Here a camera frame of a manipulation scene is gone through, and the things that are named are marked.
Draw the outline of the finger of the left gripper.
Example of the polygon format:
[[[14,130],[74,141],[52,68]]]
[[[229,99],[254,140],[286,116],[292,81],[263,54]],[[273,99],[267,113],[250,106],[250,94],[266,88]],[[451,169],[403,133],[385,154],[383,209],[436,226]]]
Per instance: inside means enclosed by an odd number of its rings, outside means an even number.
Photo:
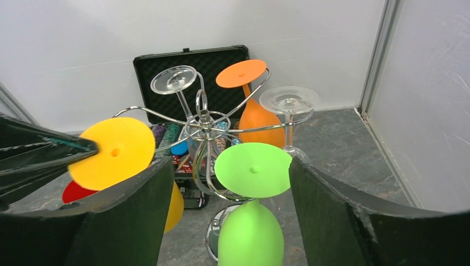
[[[98,153],[94,141],[1,114],[1,172],[69,165]]]
[[[26,172],[1,174],[1,209],[21,200],[48,182],[66,173],[67,167],[53,166]]]

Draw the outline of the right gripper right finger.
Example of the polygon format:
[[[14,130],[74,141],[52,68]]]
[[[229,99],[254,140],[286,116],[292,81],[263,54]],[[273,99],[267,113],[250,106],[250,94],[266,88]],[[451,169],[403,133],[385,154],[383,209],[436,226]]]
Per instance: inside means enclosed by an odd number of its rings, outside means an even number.
[[[297,158],[289,178],[308,265],[469,264],[469,211],[391,202]]]

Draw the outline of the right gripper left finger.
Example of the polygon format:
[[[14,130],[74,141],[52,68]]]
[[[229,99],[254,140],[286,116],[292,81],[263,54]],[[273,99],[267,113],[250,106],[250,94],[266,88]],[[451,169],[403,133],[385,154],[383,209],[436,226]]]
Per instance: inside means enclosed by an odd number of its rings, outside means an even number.
[[[170,158],[63,205],[1,213],[2,265],[156,265],[173,188]]]

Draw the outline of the yellow wine glass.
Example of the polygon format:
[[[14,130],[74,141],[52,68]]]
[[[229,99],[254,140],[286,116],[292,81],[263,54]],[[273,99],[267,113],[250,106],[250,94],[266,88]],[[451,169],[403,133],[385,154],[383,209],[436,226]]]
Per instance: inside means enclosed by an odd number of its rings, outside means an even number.
[[[151,165],[156,140],[149,127],[131,117],[98,122],[81,138],[94,141],[98,153],[68,166],[72,181],[97,192],[117,185]]]

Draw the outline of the red wine glass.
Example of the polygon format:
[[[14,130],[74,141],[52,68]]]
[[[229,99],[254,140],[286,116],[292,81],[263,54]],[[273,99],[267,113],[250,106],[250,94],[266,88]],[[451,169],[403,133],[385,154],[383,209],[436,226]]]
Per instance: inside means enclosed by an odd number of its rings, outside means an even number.
[[[71,181],[63,191],[62,201],[64,204],[68,204],[68,203],[80,200],[82,198],[85,198],[87,196],[91,196],[95,193],[97,193],[97,191],[83,188],[82,186],[77,184],[75,181]]]

